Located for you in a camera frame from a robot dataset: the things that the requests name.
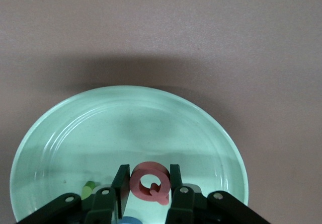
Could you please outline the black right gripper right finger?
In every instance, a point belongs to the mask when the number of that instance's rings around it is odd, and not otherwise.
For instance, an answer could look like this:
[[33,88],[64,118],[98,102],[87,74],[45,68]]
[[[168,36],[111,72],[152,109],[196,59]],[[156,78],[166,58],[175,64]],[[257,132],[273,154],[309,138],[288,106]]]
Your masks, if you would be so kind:
[[167,223],[265,223],[267,220],[225,191],[205,197],[183,184],[179,165],[170,165],[171,207]]

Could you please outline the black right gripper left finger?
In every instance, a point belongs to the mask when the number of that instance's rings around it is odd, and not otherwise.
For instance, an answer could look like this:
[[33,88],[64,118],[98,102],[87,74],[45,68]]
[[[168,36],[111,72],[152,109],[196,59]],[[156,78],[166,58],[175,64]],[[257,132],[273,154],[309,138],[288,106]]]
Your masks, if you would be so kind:
[[65,193],[18,223],[119,223],[129,197],[129,165],[121,165],[109,187],[101,187],[82,200]]

